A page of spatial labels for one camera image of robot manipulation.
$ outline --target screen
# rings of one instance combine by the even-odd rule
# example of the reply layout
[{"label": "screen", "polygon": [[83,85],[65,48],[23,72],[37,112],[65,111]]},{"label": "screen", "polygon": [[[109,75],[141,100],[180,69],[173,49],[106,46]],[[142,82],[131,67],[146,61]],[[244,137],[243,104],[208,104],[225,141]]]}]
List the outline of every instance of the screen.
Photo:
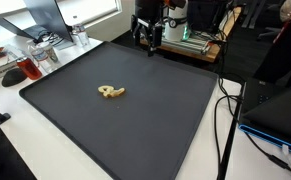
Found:
[{"label": "screen", "polygon": [[38,25],[73,42],[55,0],[24,0],[24,2]]}]

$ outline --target white desk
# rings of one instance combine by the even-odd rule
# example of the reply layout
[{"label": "white desk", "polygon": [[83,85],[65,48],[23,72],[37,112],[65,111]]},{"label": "white desk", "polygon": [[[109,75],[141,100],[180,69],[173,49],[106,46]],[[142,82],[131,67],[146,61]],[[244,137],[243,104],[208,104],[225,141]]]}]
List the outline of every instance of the white desk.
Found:
[{"label": "white desk", "polygon": [[[25,41],[25,38],[16,37],[9,43],[24,48]],[[75,46],[56,53],[64,64],[99,43],[100,41],[91,40],[91,46],[85,50]],[[18,85],[3,88],[0,79],[0,112],[12,116],[0,128],[33,174],[42,180],[111,179],[67,136],[19,96],[19,90],[30,83],[32,81],[26,79]],[[227,80],[224,81],[224,85],[229,94],[237,95],[241,88],[239,84]],[[217,154],[213,111],[216,101],[222,96],[222,92],[216,86],[177,179],[216,179]],[[232,121],[226,101],[219,104],[217,117],[220,149],[223,152]]]},{"label": "white desk", "polygon": [[[280,148],[251,136],[265,152],[285,160]],[[291,180],[291,173],[271,162],[238,128],[235,131],[226,180]]]}]

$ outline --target white cable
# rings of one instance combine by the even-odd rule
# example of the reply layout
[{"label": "white cable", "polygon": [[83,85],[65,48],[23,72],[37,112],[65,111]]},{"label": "white cable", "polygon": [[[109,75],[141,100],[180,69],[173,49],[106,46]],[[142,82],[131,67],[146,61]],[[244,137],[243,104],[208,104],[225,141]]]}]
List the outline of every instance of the white cable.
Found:
[{"label": "white cable", "polygon": [[291,161],[289,160],[289,157],[288,157],[288,155],[289,155],[289,147],[287,145],[283,144],[282,151],[283,151],[283,154],[285,155],[285,158],[286,158],[286,160],[288,162],[288,166],[291,168]]}]

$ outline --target gray mat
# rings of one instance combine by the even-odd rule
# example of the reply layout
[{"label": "gray mat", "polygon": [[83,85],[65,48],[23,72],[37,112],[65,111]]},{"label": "gray mat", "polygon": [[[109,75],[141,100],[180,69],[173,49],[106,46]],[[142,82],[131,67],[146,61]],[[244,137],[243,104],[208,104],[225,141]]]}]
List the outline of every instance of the gray mat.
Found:
[{"label": "gray mat", "polygon": [[[174,179],[217,75],[103,43],[20,95],[111,177]],[[106,99],[98,87],[124,87]]]}]

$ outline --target wall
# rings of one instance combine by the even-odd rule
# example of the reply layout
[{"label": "wall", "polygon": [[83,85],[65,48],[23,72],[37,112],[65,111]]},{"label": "wall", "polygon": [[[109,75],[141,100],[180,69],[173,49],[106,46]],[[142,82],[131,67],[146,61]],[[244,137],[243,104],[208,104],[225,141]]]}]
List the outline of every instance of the wall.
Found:
[{"label": "wall", "polygon": [[134,14],[135,0],[121,0],[122,12],[101,19],[95,23],[87,25],[87,33],[90,37],[112,41],[130,29],[131,15]]}]

